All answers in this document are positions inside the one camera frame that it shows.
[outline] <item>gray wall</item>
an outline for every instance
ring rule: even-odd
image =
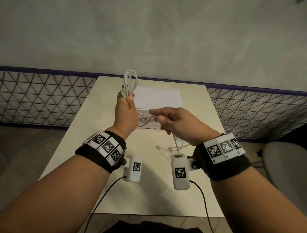
[[[307,91],[307,1],[2,0],[0,65]]]

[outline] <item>hand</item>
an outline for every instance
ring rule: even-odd
[[[183,108],[151,109],[149,113],[158,116],[161,130],[172,132],[178,138],[196,146],[219,135],[219,132],[201,122],[196,116]]]
[[[113,126],[106,129],[126,140],[138,126],[138,112],[134,105],[134,94],[123,98],[120,92],[117,94],[117,105],[115,107],[115,121]]]

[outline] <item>black cable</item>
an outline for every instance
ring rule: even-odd
[[[212,233],[214,233],[214,231],[213,231],[213,229],[212,229],[212,227],[211,227],[211,224],[210,224],[210,220],[209,220],[209,215],[208,215],[208,211],[207,211],[207,205],[206,205],[206,200],[205,200],[204,193],[203,193],[203,191],[201,190],[201,188],[198,186],[198,184],[196,184],[193,180],[190,180],[190,183],[195,184],[195,185],[199,188],[199,190],[201,191],[201,194],[203,195],[204,203],[205,203],[205,208],[206,208],[206,214],[207,214],[207,218],[208,218],[208,222],[209,222],[209,226],[210,226],[210,228],[211,228]]]
[[[87,229],[87,227],[88,227],[88,224],[90,223],[90,219],[92,218],[92,216],[93,216],[95,210],[96,210],[97,207],[99,206],[99,204],[100,204],[100,202],[102,201],[102,199],[104,198],[104,196],[107,194],[107,192],[112,188],[112,186],[113,186],[117,181],[119,181],[119,180],[121,180],[121,179],[124,179],[124,178],[126,178],[126,176],[123,176],[123,177],[117,179],[117,180],[108,188],[108,190],[105,192],[105,194],[102,196],[102,198],[100,199],[100,201],[99,201],[98,204],[96,205],[95,209],[93,210],[93,212],[92,212],[91,215],[90,215],[90,218],[89,218],[88,221],[87,221],[87,224],[86,224],[84,233],[86,232],[86,229]]]

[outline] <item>finger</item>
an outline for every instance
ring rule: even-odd
[[[136,109],[132,95],[127,97],[127,103],[130,109]]]
[[[158,122],[160,123],[161,126],[165,128],[165,130],[172,130],[174,126],[174,122],[165,116],[158,116]]]
[[[168,130],[168,129],[166,129],[165,131],[166,131],[166,133],[167,133],[168,135],[170,135],[170,134],[172,133],[172,131],[170,131],[170,130]]]
[[[121,92],[117,93],[117,103],[127,103],[126,99],[122,96]]]
[[[154,116],[165,116],[165,117],[171,117],[173,118],[176,109],[172,107],[165,107],[165,108],[160,108],[160,109],[151,109],[149,110],[149,113]]]

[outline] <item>wristband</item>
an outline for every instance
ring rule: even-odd
[[[250,167],[248,158],[233,134],[221,135],[197,145],[193,158],[213,181],[235,176]]]
[[[76,154],[112,173],[120,167],[125,150],[126,142],[120,136],[110,131],[99,131],[85,140]]]

